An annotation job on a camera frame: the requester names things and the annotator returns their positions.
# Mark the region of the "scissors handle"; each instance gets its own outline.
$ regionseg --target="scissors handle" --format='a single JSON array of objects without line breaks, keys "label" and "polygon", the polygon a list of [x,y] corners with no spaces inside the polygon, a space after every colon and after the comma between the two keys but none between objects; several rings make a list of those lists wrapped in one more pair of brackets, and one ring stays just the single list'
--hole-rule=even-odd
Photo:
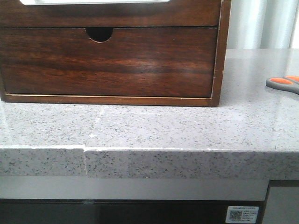
[{"label": "scissors handle", "polygon": [[297,78],[298,81],[296,80],[296,78],[292,76],[287,76],[284,78],[268,78],[266,80],[266,86],[277,90],[283,90],[299,94],[299,77]]}]

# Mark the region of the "sticker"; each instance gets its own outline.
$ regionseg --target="sticker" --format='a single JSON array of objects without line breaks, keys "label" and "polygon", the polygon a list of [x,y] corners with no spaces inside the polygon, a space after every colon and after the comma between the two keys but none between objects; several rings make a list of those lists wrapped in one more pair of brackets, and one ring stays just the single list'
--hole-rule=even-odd
[{"label": "sticker", "polygon": [[255,224],[259,207],[229,206],[225,223]]}]

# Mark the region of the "wooden drawer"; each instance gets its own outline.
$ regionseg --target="wooden drawer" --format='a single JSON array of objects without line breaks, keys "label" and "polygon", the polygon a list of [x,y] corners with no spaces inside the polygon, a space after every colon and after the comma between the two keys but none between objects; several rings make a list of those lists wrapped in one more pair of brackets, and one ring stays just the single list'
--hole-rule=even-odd
[{"label": "wooden drawer", "polygon": [[25,6],[0,0],[0,27],[217,26],[221,0],[148,4]]},{"label": "wooden drawer", "polygon": [[0,36],[7,93],[211,97],[216,28],[114,28],[106,42],[83,28]]}]

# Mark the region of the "dark wooden box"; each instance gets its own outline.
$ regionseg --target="dark wooden box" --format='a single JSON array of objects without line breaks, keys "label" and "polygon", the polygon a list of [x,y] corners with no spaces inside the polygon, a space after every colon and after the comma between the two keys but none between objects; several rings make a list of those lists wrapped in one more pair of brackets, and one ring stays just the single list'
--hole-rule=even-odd
[{"label": "dark wooden box", "polygon": [[0,0],[7,102],[217,106],[230,0]]}]

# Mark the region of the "speckled stone surface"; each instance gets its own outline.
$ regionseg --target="speckled stone surface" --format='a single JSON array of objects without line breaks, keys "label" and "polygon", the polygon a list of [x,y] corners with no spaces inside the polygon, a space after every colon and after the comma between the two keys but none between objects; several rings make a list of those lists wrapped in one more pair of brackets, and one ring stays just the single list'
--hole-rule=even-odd
[{"label": "speckled stone surface", "polygon": [[0,175],[86,176],[82,149],[0,148]]},{"label": "speckled stone surface", "polygon": [[[299,180],[299,95],[265,86],[285,75],[299,76],[299,50],[228,50],[218,108],[0,102],[0,146],[80,145],[97,178]],[[49,173],[79,173],[60,164]]]}]

